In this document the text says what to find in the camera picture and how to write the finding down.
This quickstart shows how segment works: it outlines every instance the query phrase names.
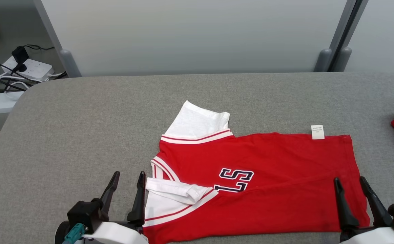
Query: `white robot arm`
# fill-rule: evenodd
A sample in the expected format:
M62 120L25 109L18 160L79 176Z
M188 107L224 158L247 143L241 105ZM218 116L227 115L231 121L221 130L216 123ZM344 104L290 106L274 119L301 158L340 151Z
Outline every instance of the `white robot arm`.
M101 198L90 202L79 201L67 213L68 221L56 231L56 244L83 244L85 239L104 244L148 244L143 235L144 195L146 173L141 171L137 182L137 194L127 221L110 221L108 212L120 172L113 174Z
M117 188L120 173L116 171L101 199L79 201L67 213L68 221L62 222L56 232L56 244L83 244L86 239L104 244L149 244L143 234L144 194L146 173L141 171L137 195L127 221L110 221L108 211L112 194ZM388 211L364 177L359 179L364 195L369 201L375 221L373 226L359 228L358 220L350 211L344 198L344 189L338 178L334 179L337 210L341 229L341 244L394 244L394 204Z

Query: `white label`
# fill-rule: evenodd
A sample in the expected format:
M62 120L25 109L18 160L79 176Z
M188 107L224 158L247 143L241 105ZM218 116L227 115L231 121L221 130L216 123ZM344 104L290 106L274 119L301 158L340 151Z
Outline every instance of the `white label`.
M323 125L312 125L311 126L311 134L313 136L313 140L325 139Z

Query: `red jersey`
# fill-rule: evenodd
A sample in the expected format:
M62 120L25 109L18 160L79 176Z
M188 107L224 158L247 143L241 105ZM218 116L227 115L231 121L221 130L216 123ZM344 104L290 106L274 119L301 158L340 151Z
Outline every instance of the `red jersey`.
M207 236L339 231L335 177L360 224L369 225L350 136L235 137L228 128L192 138L162 135L160 152L151 162L153 176L164 179L149 189L155 191L149 192L144 234L151 244ZM201 188L194 190L192 185ZM173 203L181 192L186 192L186 201ZM163 201L168 194L172 197Z

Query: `gray fabric surface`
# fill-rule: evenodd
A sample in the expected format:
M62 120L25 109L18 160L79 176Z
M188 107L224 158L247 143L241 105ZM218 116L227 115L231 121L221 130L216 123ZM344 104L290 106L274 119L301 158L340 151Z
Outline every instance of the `gray fabric surface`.
M231 113L236 136L311 133L316 124L324 125L326 135L350 134L361 174L386 207L394 203L394 74L64 79L30 88L1 131L0 243L53 243L67 211L78 200L100 197L115 170L121 179L110 218L124 219L138 172L151 175L149 161L160 135L185 100ZM277 219L268 216L268 221ZM193 243L320 244L338 238L337 233L283 233Z

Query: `power adapter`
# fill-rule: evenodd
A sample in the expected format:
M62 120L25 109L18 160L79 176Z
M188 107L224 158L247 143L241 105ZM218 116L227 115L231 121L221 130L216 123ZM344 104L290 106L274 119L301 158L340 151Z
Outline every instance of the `power adapter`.
M27 51L25 50L25 48L23 46L19 46L15 50L13 50L12 56L14 57L14 59L16 60L16 62L18 64L19 63L23 64L29 58Z
M28 79L48 81L48 74L54 74L53 66L47 63L27 59L23 64L27 67L27 70L17 73L27 77ZM18 65L18 63L16 62L15 58L11 56L5 63L3 63L3 65L7 66L10 69L14 69Z

